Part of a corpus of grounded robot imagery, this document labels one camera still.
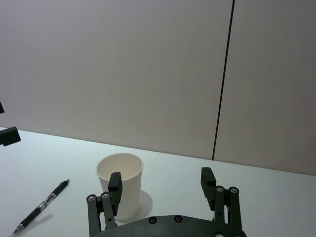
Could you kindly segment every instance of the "black vertical line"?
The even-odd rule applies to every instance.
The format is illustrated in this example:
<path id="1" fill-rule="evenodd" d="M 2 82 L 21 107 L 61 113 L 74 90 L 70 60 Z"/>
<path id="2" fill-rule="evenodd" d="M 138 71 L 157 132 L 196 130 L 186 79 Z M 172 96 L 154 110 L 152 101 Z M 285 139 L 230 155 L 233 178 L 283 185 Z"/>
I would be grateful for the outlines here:
<path id="1" fill-rule="evenodd" d="M 224 63 L 224 71 L 223 71 L 223 80 L 222 80 L 221 96 L 220 96 L 220 99 L 219 99 L 219 106 L 218 106 L 218 115 L 217 115 L 217 123 L 216 123 L 216 131 L 215 131 L 215 139 L 214 139 L 214 147 L 213 147 L 212 160 L 214 160 L 214 155 L 215 155 L 215 147 L 216 147 L 216 140 L 217 140 L 217 132 L 218 132 L 219 117 L 220 117 L 221 107 L 222 107 L 222 98 L 223 98 L 223 90 L 224 90 L 224 81 L 225 81 L 225 74 L 226 74 L 226 64 L 227 64 L 227 56 L 228 56 L 229 40 L 230 40 L 230 38 L 231 38 L 231 30 L 232 30 L 232 22 L 233 22 L 234 6 L 235 6 L 235 0 L 233 0 L 233 4 L 232 4 L 232 12 L 231 12 L 231 19 L 230 19 L 230 22 L 229 22 L 228 38 L 227 38 L 226 54 L 225 54 L 225 63 Z"/>

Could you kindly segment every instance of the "gray wall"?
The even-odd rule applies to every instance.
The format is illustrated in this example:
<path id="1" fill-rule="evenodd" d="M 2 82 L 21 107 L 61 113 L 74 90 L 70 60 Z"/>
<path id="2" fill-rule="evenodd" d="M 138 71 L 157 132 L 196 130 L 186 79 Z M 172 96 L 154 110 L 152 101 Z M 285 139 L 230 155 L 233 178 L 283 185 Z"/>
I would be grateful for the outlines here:
<path id="1" fill-rule="evenodd" d="M 236 1 L 215 160 L 316 175 L 315 9 Z"/>
<path id="2" fill-rule="evenodd" d="M 2 0 L 0 126 L 211 158 L 230 0 Z"/>

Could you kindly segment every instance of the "black object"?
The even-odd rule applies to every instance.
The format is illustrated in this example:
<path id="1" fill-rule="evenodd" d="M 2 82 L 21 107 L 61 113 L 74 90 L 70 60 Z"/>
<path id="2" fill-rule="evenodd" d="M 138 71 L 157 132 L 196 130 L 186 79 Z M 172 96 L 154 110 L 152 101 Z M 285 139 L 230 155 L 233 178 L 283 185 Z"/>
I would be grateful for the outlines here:
<path id="1" fill-rule="evenodd" d="M 0 114 L 4 113 L 4 109 L 0 102 Z M 11 127 L 0 131 L 0 145 L 8 146 L 13 143 L 21 141 L 18 129 Z"/>
<path id="2" fill-rule="evenodd" d="M 14 230 L 14 234 L 27 227 L 70 183 L 69 179 L 61 182 L 56 189 L 43 201 L 34 211 L 31 212 Z"/>
<path id="3" fill-rule="evenodd" d="M 246 237 L 241 228 L 239 190 L 216 186 L 214 174 L 208 167 L 202 168 L 201 185 L 210 209 L 214 211 L 212 221 L 180 215 L 153 216 L 117 227 L 116 214 L 110 203 L 115 204 L 117 211 L 122 191 L 120 173 L 113 173 L 110 183 L 112 179 L 116 180 L 115 186 L 111 186 L 112 191 L 109 188 L 109 192 L 100 197 L 89 195 L 86 199 L 90 237 Z M 228 223 L 225 223 L 225 206 L 228 208 Z M 105 215 L 104 231 L 101 231 L 101 212 Z"/>

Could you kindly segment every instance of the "bolt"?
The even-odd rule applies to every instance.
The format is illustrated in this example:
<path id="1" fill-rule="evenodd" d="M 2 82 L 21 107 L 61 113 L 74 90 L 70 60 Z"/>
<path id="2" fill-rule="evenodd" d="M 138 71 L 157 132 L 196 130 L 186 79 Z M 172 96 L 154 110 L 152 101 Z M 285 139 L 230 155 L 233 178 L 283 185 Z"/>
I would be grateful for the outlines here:
<path id="1" fill-rule="evenodd" d="M 107 198 L 109 196 L 109 193 L 105 193 L 102 195 L 103 198 Z"/>

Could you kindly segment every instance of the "table surface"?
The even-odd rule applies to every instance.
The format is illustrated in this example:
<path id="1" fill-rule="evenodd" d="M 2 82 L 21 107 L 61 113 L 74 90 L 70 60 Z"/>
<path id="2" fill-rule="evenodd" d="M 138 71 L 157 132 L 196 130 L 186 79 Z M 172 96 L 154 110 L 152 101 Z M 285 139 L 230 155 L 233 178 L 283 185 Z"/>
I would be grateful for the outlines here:
<path id="1" fill-rule="evenodd" d="M 0 147 L 1 237 L 13 236 L 19 222 L 66 179 L 69 186 L 19 236 L 88 237 L 85 199 L 102 192 L 95 167 L 115 153 L 135 154 L 144 161 L 141 206 L 130 222 L 174 214 L 211 220 L 213 213 L 200 186 L 201 168 L 208 166 L 218 185 L 240 189 L 248 237 L 315 236 L 314 176 L 26 131 L 20 135 L 21 142 Z"/>

